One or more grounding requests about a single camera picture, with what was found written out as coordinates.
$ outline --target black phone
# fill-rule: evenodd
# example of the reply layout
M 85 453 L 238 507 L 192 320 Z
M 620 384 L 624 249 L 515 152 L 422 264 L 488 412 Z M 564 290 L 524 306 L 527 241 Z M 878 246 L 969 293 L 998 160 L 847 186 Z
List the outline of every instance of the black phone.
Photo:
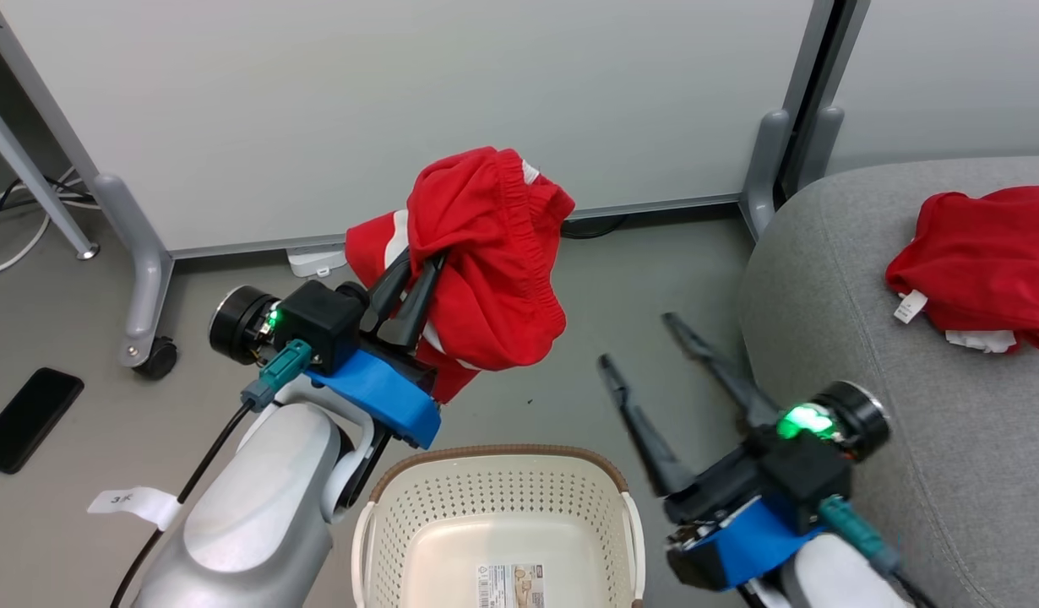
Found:
M 25 466 L 57 419 L 83 390 L 83 380 L 50 368 L 37 370 L 0 413 L 0 471 Z

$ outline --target barcode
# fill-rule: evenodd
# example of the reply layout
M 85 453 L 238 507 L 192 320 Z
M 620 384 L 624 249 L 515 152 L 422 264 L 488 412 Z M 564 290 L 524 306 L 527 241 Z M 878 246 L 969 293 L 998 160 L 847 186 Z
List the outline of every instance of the barcode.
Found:
M 489 608 L 489 579 L 478 579 L 478 608 Z

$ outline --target basket bottom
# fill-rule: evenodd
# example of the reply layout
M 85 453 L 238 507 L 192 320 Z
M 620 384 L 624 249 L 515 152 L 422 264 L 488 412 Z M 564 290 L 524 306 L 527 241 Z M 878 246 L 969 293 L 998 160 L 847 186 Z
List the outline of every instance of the basket bottom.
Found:
M 604 544 L 586 523 L 569 516 L 496 512 L 436 520 L 407 547 L 400 608 L 605 608 L 612 603 Z M 541 580 L 527 582 L 527 588 L 534 584 L 542 597 L 509 593 L 501 605 L 497 600 L 503 593 L 487 592 L 487 577 L 523 577 L 528 565 L 541 565 Z M 527 576 L 528 581 L 534 577 Z

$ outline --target teal connector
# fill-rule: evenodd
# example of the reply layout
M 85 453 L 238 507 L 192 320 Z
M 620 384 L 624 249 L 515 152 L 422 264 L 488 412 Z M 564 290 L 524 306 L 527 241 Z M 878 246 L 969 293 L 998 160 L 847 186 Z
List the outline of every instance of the teal connector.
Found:
M 242 403 L 249 401 L 252 412 L 260 413 L 272 402 L 275 394 L 308 370 L 314 350 L 300 340 L 291 340 L 279 354 L 276 354 L 268 365 L 260 369 L 257 380 L 250 381 L 242 389 Z
M 899 569 L 898 551 L 884 543 L 876 528 L 858 516 L 843 497 L 832 496 L 820 501 L 820 520 L 858 550 L 879 576 L 889 577 Z

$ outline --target green led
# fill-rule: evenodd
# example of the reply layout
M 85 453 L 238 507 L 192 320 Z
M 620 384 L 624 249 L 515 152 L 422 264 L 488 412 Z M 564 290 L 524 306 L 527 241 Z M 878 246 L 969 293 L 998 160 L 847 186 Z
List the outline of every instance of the green led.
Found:
M 802 430 L 809 430 L 822 440 L 829 440 L 838 428 L 828 415 L 817 411 L 811 403 L 795 405 L 775 424 L 775 432 L 787 440 L 797 438 Z

